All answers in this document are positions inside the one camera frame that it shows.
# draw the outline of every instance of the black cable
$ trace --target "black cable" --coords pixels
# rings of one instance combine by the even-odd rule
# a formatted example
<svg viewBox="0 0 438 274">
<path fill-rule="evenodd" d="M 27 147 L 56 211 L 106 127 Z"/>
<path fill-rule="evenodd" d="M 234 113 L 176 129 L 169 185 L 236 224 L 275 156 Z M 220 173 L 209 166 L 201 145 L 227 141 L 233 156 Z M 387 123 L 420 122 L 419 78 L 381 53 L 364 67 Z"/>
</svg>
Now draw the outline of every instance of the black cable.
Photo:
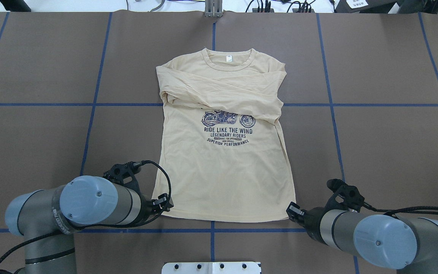
<svg viewBox="0 0 438 274">
<path fill-rule="evenodd" d="M 336 2 L 334 0 L 329 0 L 329 2 L 332 4 L 333 13 L 336 13 Z"/>
<path fill-rule="evenodd" d="M 122 225 L 120 225 L 120 226 L 114 226 L 114 225 L 101 225 L 101 224 L 97 224 L 97 225 L 90 225 L 90 226 L 106 226 L 106 227 L 117 227 L 117 228 L 129 228 L 129 227 L 144 226 L 144 225 L 149 224 L 149 223 L 153 222 L 154 220 L 156 220 L 156 218 L 158 218 L 169 207 L 170 201 L 172 199 L 172 184 L 170 183 L 170 177 L 168 176 L 167 172 L 165 172 L 165 170 L 163 170 L 163 168 L 160 165 L 158 165 L 157 163 L 155 163 L 155 162 L 153 162 L 151 160 L 144 160 L 144 161 L 141 161 L 141 163 L 143 163 L 143 165 L 152 164 L 152 165 L 156 166 L 158 169 L 160 169 L 161 172 L 163 172 L 163 174 L 165 175 L 165 177 L 167 179 L 167 183 L 168 183 L 168 199 L 167 199 L 167 204 L 162 208 L 162 210 L 160 210 L 160 212 L 157 213 L 157 215 L 155 217 L 151 218 L 150 220 L 148 220 L 146 222 L 142 222 L 142 223 L 140 223 L 138 225 L 130 225 L 130 226 L 122 226 Z M 79 229 L 83 229 L 83 228 L 90 227 L 90 226 L 79 227 Z M 14 246 L 10 250 L 8 250 L 3 256 L 1 256 L 0 264 L 3 262 L 3 260 L 5 260 L 11 253 L 16 251 L 17 249 L 19 249 L 21 247 L 24 247 L 25 245 L 31 244 L 33 242 L 39 241 L 41 239 L 48 238 L 48 237 L 51 237 L 51 236 L 56 236 L 56 235 L 59 235 L 59 234 L 62 234 L 62 232 L 61 231 L 55 231 L 55 232 L 52 232 L 52 233 L 48 233 L 48 234 L 44 234 L 42 236 L 35 237 L 35 238 L 30 239 L 28 241 L 24 241 L 23 243 L 21 243 L 21 244 L 19 244 L 17 246 Z"/>
<path fill-rule="evenodd" d="M 406 207 L 406 208 L 400 208 L 397 210 L 390 210 L 387 211 L 384 215 L 392 216 L 396 213 L 412 213 L 412 212 L 419 212 L 420 210 L 438 210 L 438 206 L 414 206 L 414 207 Z"/>
<path fill-rule="evenodd" d="M 165 172 L 165 170 L 163 170 L 163 168 L 160 167 L 160 165 L 158 165 L 157 163 L 155 163 L 155 162 L 153 162 L 151 160 L 144 160 L 144 161 L 141 161 L 141 163 L 143 163 L 143 165 L 153 164 L 159 170 L 161 170 L 163 175 L 165 175 L 165 177 L 167 179 L 167 183 L 168 183 L 168 200 L 167 200 L 167 204 L 165 205 L 165 207 L 163 207 L 162 210 L 160 210 L 160 212 L 158 212 L 155 217 L 151 218 L 150 220 L 148 220 L 146 222 L 142 222 L 142 223 L 139 223 L 139 224 L 129 224 L 129 225 L 94 224 L 94 225 L 87 225 L 87 226 L 76 227 L 77 229 L 84 229 L 84 228 L 87 228 L 87 227 L 94 227 L 94 226 L 104 226 L 104 227 L 113 227 L 113 228 L 140 227 L 140 226 L 144 226 L 144 225 L 149 224 L 149 223 L 153 222 L 154 220 L 156 220 L 168 208 L 168 206 L 170 205 L 170 200 L 172 200 L 172 184 L 170 183 L 170 177 L 168 177 L 167 172 Z"/>
<path fill-rule="evenodd" d="M 153 11 L 159 10 L 163 6 L 163 4 L 165 4 L 165 0 L 162 0 L 160 5 L 158 5 L 156 8 L 151 9 L 150 11 L 153 12 Z"/>
<path fill-rule="evenodd" d="M 249 3 L 249 5 L 248 5 L 248 7 L 246 8 L 246 11 L 245 12 L 248 12 L 248 10 L 249 10 L 249 7 L 251 6 L 251 4 L 254 2 L 254 0 L 251 0 L 251 2 Z"/>
<path fill-rule="evenodd" d="M 31 244 L 31 243 L 33 243 L 33 242 L 39 241 L 39 240 L 41 240 L 41 239 L 48 238 L 48 237 L 51 237 L 51 236 L 56 236 L 56 235 L 59 235 L 59 234 L 62 234 L 62 232 L 60 232 L 60 231 L 58 230 L 58 231 L 55 231 L 55 232 L 52 232 L 52 233 L 48 233 L 48 234 L 44 234 L 44 235 L 42 235 L 42 236 L 35 237 L 35 238 L 30 239 L 30 240 L 28 240 L 28 241 L 24 241 L 23 243 L 21 243 L 21 244 L 15 246 L 15 247 L 13 247 L 13 248 L 11 248 L 11 249 L 8 250 L 3 256 L 1 256 L 1 258 L 0 258 L 0 264 L 3 262 L 3 260 L 5 260 L 5 259 L 6 259 L 11 253 L 13 253 L 14 251 L 16 251 L 17 249 L 19 249 L 19 248 L 21 248 L 21 247 L 24 247 L 25 245 Z"/>
<path fill-rule="evenodd" d="M 287 12 L 290 11 L 290 8 L 292 7 L 293 4 L 297 3 L 298 4 L 298 9 L 300 10 L 300 5 L 302 5 L 302 3 L 300 3 L 300 1 L 293 1 L 292 3 L 290 3 L 290 6 L 287 9 Z"/>
</svg>

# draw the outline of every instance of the white floor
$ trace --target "white floor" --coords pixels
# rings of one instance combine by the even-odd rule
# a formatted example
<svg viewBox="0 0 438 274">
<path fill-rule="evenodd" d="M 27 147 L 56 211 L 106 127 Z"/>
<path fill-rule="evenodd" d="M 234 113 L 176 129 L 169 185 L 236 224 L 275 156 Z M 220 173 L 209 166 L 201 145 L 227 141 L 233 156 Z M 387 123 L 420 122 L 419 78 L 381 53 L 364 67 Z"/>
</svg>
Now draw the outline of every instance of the white floor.
<svg viewBox="0 0 438 274">
<path fill-rule="evenodd" d="M 126 0 L 25 0 L 28 6 L 34 12 L 109 12 L 127 9 Z M 132 11 L 149 11 L 160 4 L 160 0 L 128 0 L 129 10 Z M 244 12 L 250 0 L 223 0 L 223 9 L 235 12 Z M 253 2 L 249 11 L 256 8 L 256 1 Z M 271 7 L 275 12 L 286 12 L 290 4 L 283 4 L 279 0 L 274 0 Z M 332 4 L 329 0 L 315 0 L 312 8 L 317 13 L 332 13 Z M 172 1 L 167 0 L 163 7 L 158 11 L 204 11 L 203 2 L 192 2 L 187 0 Z M 0 11 L 5 8 L 0 3 Z"/>
</svg>

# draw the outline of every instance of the shirt hem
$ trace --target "shirt hem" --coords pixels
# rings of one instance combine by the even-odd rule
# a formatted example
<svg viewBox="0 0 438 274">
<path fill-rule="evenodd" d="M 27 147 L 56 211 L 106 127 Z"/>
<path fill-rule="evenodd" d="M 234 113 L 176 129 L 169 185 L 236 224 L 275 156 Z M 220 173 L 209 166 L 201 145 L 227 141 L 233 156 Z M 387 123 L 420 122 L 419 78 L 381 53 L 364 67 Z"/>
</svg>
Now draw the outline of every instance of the shirt hem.
<svg viewBox="0 0 438 274">
<path fill-rule="evenodd" d="M 192 220 L 204 220 L 204 221 L 218 221 L 218 222 L 235 222 L 235 223 L 263 223 L 271 221 L 279 221 L 288 219 L 287 213 L 277 214 L 270 216 L 252 217 L 252 216 L 226 216 L 226 215 L 209 215 L 200 214 L 197 212 L 187 212 L 171 209 L 170 212 L 163 212 L 164 216 L 180 218 L 180 219 L 192 219 Z"/>
</svg>

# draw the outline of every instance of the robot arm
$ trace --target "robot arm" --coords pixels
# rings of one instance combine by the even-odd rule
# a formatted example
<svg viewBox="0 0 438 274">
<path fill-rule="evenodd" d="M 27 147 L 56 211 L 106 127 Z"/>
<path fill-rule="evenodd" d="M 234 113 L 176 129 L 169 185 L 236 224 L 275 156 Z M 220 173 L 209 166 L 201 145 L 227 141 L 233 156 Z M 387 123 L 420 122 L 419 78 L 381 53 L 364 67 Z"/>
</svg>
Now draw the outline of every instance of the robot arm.
<svg viewBox="0 0 438 274">
<path fill-rule="evenodd" d="M 153 162 L 117 164 L 103 177 L 80 176 L 55 189 L 15 198 L 5 214 L 12 234 L 26 241 L 54 234 L 25 246 L 25 269 L 18 273 L 76 274 L 74 233 L 95 225 L 141 226 L 173 207 L 169 194 L 150 200 L 141 193 L 134 175 L 146 163 Z M 132 180 L 125 184 L 128 177 Z M 151 215 L 156 217 L 147 221 Z"/>
<path fill-rule="evenodd" d="M 327 187 L 334 195 L 325 207 L 307 211 L 292 202 L 287 208 L 312 239 L 398 274 L 438 274 L 438 220 L 366 216 L 358 213 L 365 203 L 355 186 L 332 179 Z"/>
</svg>

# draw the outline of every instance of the motorcycle graphic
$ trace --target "motorcycle graphic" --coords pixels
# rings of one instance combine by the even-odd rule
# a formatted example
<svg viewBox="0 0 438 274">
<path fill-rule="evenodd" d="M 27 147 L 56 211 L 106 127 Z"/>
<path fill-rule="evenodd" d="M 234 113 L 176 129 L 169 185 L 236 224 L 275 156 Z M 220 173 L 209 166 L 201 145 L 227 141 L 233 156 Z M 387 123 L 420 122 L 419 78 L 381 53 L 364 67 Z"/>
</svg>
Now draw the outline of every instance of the motorcycle graphic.
<svg viewBox="0 0 438 274">
<path fill-rule="evenodd" d="M 243 115 L 240 118 L 240 123 L 243 127 L 250 128 L 250 127 L 254 126 L 254 124 L 256 123 L 256 120 L 254 120 L 253 116 Z"/>
<path fill-rule="evenodd" d="M 231 113 L 222 110 L 206 111 L 202 117 L 202 124 L 204 126 L 210 127 L 217 124 L 230 124 L 234 125 L 238 120 L 238 115 L 236 113 Z M 240 124 L 245 128 L 250 128 L 254 126 L 256 121 L 252 116 L 242 115 L 240 118 Z"/>
</svg>

